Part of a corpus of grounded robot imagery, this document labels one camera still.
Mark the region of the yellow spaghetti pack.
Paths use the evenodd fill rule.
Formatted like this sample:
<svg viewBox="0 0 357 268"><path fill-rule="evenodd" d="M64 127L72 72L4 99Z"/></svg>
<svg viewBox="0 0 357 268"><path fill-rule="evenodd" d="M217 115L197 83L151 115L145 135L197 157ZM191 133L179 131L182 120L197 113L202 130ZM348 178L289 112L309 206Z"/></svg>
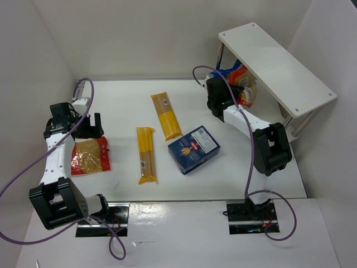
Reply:
<svg viewBox="0 0 357 268"><path fill-rule="evenodd" d="M157 182L155 157L153 151L153 132L151 127L137 127L141 177L138 184Z"/></svg>
<svg viewBox="0 0 357 268"><path fill-rule="evenodd" d="M167 92L151 95L154 107L161 124L165 141L182 136L180 125L172 109Z"/></svg>

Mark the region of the yellow spaghetti pack right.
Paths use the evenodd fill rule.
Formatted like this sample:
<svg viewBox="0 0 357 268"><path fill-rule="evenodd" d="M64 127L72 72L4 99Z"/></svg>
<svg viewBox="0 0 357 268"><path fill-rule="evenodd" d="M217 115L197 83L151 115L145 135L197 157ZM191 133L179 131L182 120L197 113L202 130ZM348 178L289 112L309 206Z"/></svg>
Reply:
<svg viewBox="0 0 357 268"><path fill-rule="evenodd" d="M180 125L172 109L167 92L151 95L154 107L161 124L165 141L182 136Z"/></svg>

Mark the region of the white two-tier shelf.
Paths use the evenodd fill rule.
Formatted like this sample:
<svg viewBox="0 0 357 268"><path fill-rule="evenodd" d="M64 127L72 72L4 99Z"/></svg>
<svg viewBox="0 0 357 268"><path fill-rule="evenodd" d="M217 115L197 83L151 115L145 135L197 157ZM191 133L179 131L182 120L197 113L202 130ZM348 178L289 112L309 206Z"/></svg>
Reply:
<svg viewBox="0 0 357 268"><path fill-rule="evenodd" d="M289 141L336 94L256 23L219 33L219 51L228 48L286 110Z"/></svg>

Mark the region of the blue Barilla pasta box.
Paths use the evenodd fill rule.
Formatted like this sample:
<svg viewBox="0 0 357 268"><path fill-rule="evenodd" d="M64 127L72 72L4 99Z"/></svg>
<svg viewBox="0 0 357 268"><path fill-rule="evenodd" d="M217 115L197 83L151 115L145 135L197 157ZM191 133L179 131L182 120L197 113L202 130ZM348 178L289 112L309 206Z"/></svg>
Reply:
<svg viewBox="0 0 357 268"><path fill-rule="evenodd" d="M212 159L219 151L220 145L204 126L168 145L169 154L184 175Z"/></svg>

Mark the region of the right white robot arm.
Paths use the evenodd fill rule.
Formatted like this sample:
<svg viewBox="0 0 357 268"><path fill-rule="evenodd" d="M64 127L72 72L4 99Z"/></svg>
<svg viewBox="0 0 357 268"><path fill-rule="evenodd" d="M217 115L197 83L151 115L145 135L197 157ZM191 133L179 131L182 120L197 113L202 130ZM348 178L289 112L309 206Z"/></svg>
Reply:
<svg viewBox="0 0 357 268"><path fill-rule="evenodd" d="M249 169L245 194L263 190L264 192L244 197L241 214L255 217L268 207L270 201L271 179L273 173L283 170L292 160L290 144L283 124L264 121L242 106L236 106L244 88L227 86L222 78L205 79L208 94L207 107L213 116L230 124L254 142L253 168Z"/></svg>

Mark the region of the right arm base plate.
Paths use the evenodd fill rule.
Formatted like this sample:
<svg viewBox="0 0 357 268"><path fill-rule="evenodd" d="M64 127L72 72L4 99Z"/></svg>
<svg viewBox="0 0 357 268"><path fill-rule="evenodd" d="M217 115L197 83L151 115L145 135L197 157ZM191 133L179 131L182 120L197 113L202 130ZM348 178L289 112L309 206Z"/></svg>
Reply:
<svg viewBox="0 0 357 268"><path fill-rule="evenodd" d="M247 235L264 233L279 233L278 219L274 203L269 199L261 205L252 201L228 202L222 212L228 219L231 235Z"/></svg>

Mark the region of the red fusilli bag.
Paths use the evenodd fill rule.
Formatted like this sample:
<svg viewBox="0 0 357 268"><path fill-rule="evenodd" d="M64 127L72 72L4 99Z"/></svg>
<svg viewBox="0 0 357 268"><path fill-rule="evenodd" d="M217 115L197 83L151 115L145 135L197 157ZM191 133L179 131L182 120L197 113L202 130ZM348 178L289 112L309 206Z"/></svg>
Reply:
<svg viewBox="0 0 357 268"><path fill-rule="evenodd" d="M228 74L228 83L235 90L236 102L250 108L257 95L256 78L253 74L244 65L241 65Z"/></svg>
<svg viewBox="0 0 357 268"><path fill-rule="evenodd" d="M85 175L111 170L108 140L105 137L76 142L71 159L71 174Z"/></svg>

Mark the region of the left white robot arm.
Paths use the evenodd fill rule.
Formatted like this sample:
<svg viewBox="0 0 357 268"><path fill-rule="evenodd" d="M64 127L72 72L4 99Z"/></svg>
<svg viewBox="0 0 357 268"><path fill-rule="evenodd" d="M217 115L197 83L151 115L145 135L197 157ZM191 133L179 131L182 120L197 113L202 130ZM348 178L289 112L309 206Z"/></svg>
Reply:
<svg viewBox="0 0 357 268"><path fill-rule="evenodd" d="M102 194L85 197L72 180L110 170L108 141L99 113L94 124L85 114L90 98L50 107L52 117L44 138L49 155L39 186L30 189L29 199L46 229L55 229L94 215L104 218L109 205Z"/></svg>

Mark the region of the yellow spaghetti pack left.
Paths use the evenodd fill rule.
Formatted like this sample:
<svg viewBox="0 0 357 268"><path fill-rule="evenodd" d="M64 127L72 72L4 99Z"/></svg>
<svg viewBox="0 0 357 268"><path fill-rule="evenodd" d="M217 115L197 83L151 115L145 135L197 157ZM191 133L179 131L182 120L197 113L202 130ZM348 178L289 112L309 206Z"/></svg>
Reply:
<svg viewBox="0 0 357 268"><path fill-rule="evenodd" d="M141 177L138 184L157 182L155 157L153 151L153 132L151 127L137 127Z"/></svg>

